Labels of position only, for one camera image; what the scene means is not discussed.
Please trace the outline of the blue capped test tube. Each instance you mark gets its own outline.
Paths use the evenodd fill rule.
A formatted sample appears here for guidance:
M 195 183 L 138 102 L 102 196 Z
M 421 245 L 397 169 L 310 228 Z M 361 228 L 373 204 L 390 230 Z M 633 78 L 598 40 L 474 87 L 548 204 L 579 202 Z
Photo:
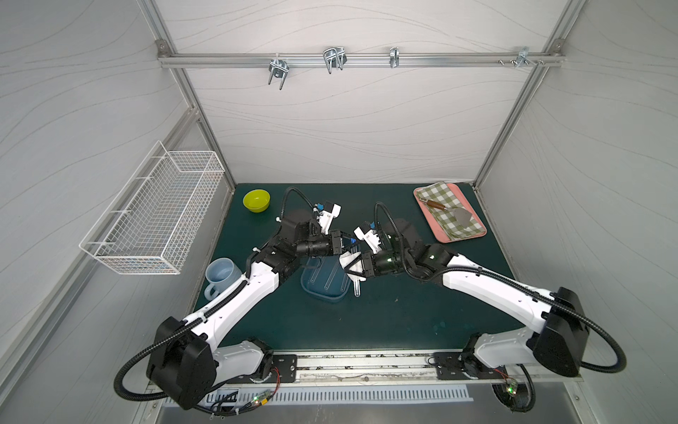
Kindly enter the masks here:
M 323 265 L 323 259 L 314 258 L 314 263 L 312 265 L 310 265 L 311 272 L 309 274 L 309 279 L 308 279 L 309 284 L 315 284 L 315 282 L 317 281 L 317 278 L 320 275 L 322 265 Z

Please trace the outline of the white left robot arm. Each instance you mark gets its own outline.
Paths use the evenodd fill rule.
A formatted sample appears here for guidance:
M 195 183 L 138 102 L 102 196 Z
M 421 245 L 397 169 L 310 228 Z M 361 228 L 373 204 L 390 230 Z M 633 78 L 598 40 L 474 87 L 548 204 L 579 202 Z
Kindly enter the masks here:
M 272 354 L 261 342 L 220 346 L 231 329 L 273 293 L 307 257 L 339 256 L 350 235 L 331 229 L 340 206 L 317 205 L 280 217 L 277 233 L 249 256 L 246 271 L 224 293 L 183 320 L 165 320 L 155 333 L 147 376 L 183 409 L 197 406 L 215 385 L 237 376 L 267 376 Z

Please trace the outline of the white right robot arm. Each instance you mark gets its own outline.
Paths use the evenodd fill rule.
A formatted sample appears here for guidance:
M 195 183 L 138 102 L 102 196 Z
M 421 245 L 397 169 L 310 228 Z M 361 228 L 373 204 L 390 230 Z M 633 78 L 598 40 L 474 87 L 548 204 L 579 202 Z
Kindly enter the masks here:
M 517 330 L 472 335 L 452 361 L 466 377 L 478 379 L 499 367 L 533 363 L 559 376 L 578 376 L 589 330 L 563 312 L 565 307 L 582 311 L 573 291 L 561 288 L 551 293 L 490 273 L 441 244 L 425 243 L 402 219 L 386 225 L 383 232 L 364 224 L 356 236 L 367 243 L 367 251 L 339 258 L 354 284 L 405 273 L 481 300 L 522 324 Z

